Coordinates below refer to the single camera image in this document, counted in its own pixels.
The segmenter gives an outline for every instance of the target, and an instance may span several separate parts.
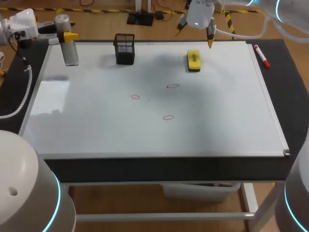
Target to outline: red circle drawing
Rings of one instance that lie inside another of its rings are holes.
[[[179,86],[180,86],[179,84],[171,84],[171,85],[166,86],[166,88],[176,88]]]
[[[167,121],[167,120],[171,120],[171,119],[173,119],[173,118],[174,118],[173,115],[166,115],[166,116],[163,117],[163,119],[166,120],[166,121]]]
[[[136,94],[131,95],[131,98],[134,100],[140,99],[139,95],[136,95]]]

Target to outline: gray storage bin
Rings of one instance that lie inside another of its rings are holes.
[[[240,188],[240,183],[226,186],[204,186],[186,184],[162,184],[165,197],[186,200],[222,202],[231,192]]]

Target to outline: red marker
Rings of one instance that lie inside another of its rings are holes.
[[[257,52],[257,54],[259,54],[260,58],[262,59],[262,62],[264,63],[265,68],[269,69],[270,68],[270,63],[266,59],[266,57],[264,56],[264,54],[261,51],[261,49],[259,48],[259,46],[258,45],[254,45],[254,49]]]

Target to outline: wooden floor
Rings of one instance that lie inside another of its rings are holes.
[[[160,7],[153,0],[156,10]],[[168,5],[173,10],[183,10],[184,0],[161,0],[162,5]],[[45,7],[45,8],[79,8],[78,0],[11,0],[0,4],[0,7]],[[96,0],[95,5],[88,9],[134,9],[134,0]],[[15,12],[3,12],[8,17]],[[55,12],[37,12],[38,20],[51,21]],[[167,21],[154,21],[152,27],[127,25],[127,14],[89,14],[68,12],[71,20],[76,22],[74,32],[80,34],[80,39],[112,40],[116,33],[134,33],[136,40],[205,40],[206,33],[201,30],[186,27],[176,38],[176,26],[180,15],[173,15]],[[233,14],[232,21],[236,33],[256,35],[263,26],[262,14]],[[215,16],[217,27],[228,31],[225,17]],[[295,29],[285,27],[289,32],[305,36]],[[279,39],[282,35],[270,23],[263,39]],[[217,34],[217,40],[230,40],[230,37]],[[297,44],[285,39],[297,68],[309,88],[309,45]],[[14,57],[9,48],[1,47],[5,53],[3,69],[7,69]],[[271,183],[254,184],[258,202],[261,203],[272,188]],[[204,203],[166,199],[159,185],[149,186],[96,186],[74,187],[70,194],[75,202],[78,214],[96,213],[159,213],[159,212],[241,212],[242,201],[238,193],[231,194],[224,203]],[[264,229],[264,232],[275,231],[274,220]],[[205,221],[205,222],[104,222],[104,223],[77,223],[77,232],[241,232],[246,231],[243,221]]]

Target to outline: yellow and black tape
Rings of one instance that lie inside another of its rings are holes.
[[[0,11],[23,11],[27,8],[19,8],[19,7],[0,7]],[[32,8],[34,11],[69,11],[69,12],[87,12],[87,13],[130,13],[135,12],[133,10],[89,10],[89,9],[75,9],[75,8]],[[186,11],[155,11],[161,12],[163,14],[175,14],[182,15],[186,13]]]
[[[259,11],[259,10],[249,10],[249,11],[224,11],[224,12],[229,12],[229,13],[263,13],[263,11]]]
[[[230,32],[232,34],[236,34],[234,26],[232,24],[231,13],[230,12],[224,12],[224,15],[225,15],[225,20],[226,20],[228,29],[230,30]]]

